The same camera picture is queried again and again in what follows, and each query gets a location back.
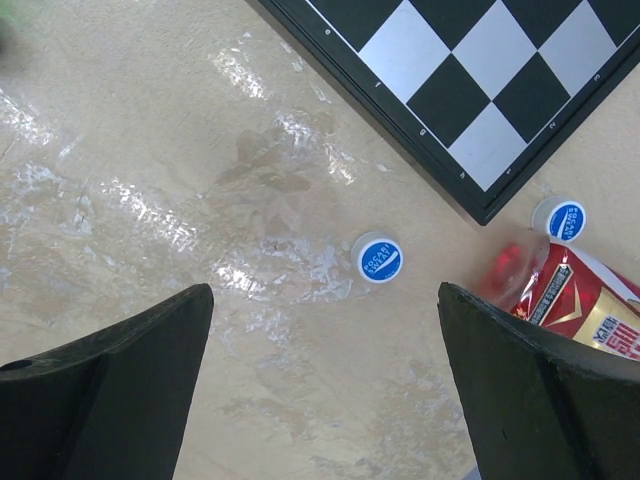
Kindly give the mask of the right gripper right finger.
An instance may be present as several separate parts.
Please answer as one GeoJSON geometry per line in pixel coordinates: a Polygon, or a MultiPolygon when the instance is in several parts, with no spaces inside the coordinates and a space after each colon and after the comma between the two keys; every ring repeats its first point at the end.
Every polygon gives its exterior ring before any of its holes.
{"type": "Polygon", "coordinates": [[[438,291],[442,335],[483,479],[636,479],[639,364],[438,291]]]}

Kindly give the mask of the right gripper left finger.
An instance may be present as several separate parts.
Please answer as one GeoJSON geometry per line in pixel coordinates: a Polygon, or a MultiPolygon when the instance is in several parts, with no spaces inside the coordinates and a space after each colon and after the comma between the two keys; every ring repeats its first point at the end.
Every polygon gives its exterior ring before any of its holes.
{"type": "Polygon", "coordinates": [[[196,284],[2,366],[2,478],[172,478],[213,308],[196,284]]]}

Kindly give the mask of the amber tea bottle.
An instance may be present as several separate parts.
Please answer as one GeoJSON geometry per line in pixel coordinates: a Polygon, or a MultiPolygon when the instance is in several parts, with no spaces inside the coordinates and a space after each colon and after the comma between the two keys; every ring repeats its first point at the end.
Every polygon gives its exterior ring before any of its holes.
{"type": "Polygon", "coordinates": [[[476,292],[533,325],[639,359],[639,285],[569,243],[524,231],[496,256],[476,292]]]}

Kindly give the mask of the white blue bottle cap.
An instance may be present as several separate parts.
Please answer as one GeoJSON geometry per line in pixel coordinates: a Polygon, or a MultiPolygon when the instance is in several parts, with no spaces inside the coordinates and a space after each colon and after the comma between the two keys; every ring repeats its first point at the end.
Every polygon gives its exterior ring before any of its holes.
{"type": "Polygon", "coordinates": [[[531,217],[531,227],[534,231],[563,242],[577,239],[586,225],[587,212],[584,206],[580,202],[561,196],[542,200],[531,217]]]}
{"type": "Polygon", "coordinates": [[[404,253],[391,236],[381,231],[370,231],[354,242],[351,261],[365,281],[384,284],[395,279],[401,272],[404,253]]]}

